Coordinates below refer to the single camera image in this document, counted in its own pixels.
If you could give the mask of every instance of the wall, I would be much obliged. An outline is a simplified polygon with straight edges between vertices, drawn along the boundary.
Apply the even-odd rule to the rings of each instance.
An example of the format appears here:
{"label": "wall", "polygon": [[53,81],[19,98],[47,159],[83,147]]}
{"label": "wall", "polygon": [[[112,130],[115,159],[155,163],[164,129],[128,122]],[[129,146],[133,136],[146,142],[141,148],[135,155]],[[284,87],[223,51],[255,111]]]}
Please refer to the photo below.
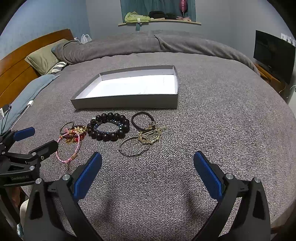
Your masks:
{"label": "wall", "polygon": [[[201,22],[201,26],[186,23],[149,23],[143,25],[140,31],[158,29],[188,31],[229,44],[230,12],[228,0],[226,2],[227,4],[220,0],[196,0],[196,21]],[[134,25],[118,26],[122,23],[120,0],[86,0],[86,8],[93,39],[135,32]]]}
{"label": "wall", "polygon": [[267,0],[230,0],[231,46],[253,58],[255,32],[260,30],[281,38],[292,36],[279,13]]}
{"label": "wall", "polygon": [[27,0],[0,36],[0,59],[33,39],[65,28],[74,37],[90,33],[85,0]]}

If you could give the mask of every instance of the wooden cabinet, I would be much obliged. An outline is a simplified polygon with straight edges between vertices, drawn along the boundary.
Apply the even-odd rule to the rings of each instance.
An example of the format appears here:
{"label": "wooden cabinet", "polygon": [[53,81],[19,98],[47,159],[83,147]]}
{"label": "wooden cabinet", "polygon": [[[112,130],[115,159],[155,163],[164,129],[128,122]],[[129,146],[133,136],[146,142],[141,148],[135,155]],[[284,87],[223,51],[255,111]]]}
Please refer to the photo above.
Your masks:
{"label": "wooden cabinet", "polygon": [[261,78],[264,79],[274,90],[279,93],[279,95],[283,94],[283,90],[285,89],[286,83],[280,82],[278,79],[273,77],[270,73],[268,73],[265,69],[263,69],[260,65],[255,64],[257,69],[260,72]]}

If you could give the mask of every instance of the white plastic bag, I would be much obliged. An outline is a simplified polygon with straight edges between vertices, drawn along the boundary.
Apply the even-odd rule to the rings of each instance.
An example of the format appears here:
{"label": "white plastic bag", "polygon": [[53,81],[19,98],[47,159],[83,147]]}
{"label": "white plastic bag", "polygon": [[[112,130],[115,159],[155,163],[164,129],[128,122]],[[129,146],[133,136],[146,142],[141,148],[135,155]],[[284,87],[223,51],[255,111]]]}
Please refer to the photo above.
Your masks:
{"label": "white plastic bag", "polygon": [[92,41],[92,39],[91,39],[91,37],[88,35],[88,34],[86,34],[86,35],[82,35],[81,36],[81,43],[82,44],[85,44],[85,43],[87,43],[87,42],[90,42],[90,41]]}

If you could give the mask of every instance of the pink string bracelet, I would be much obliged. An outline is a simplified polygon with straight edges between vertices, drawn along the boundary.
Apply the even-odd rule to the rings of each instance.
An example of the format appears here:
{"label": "pink string bracelet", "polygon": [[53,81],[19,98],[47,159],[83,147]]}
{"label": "pink string bracelet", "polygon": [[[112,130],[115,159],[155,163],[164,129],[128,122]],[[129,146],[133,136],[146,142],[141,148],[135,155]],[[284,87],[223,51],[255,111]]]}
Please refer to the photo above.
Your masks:
{"label": "pink string bracelet", "polygon": [[[63,161],[63,160],[60,159],[60,157],[59,157],[59,155],[58,155],[58,152],[56,151],[57,159],[58,159],[60,162],[65,163],[65,164],[68,164],[70,161],[74,160],[75,157],[77,157],[77,153],[78,153],[78,150],[79,150],[79,147],[80,147],[80,135],[79,135],[76,131],[73,131],[73,132],[76,133],[77,136],[78,136],[77,147],[76,147],[76,149],[75,149],[73,155],[70,156],[67,160]],[[68,133],[65,133],[65,134],[63,134],[62,136],[60,136],[59,139],[57,140],[57,143],[59,143],[60,140],[63,139],[63,136],[65,136],[65,135],[68,135]]]}

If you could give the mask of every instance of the window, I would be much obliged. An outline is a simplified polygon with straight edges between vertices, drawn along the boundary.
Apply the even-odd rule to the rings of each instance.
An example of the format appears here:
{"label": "window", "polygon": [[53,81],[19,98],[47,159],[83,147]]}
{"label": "window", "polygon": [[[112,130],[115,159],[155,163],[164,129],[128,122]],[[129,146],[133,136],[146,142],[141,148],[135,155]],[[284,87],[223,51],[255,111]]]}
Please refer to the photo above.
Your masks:
{"label": "window", "polygon": [[[180,0],[120,0],[122,20],[128,12],[137,12],[139,15],[148,16],[151,11],[162,11],[172,13],[175,16],[183,16],[180,10]],[[195,22],[195,0],[187,0],[187,10],[184,14],[185,17]]]}

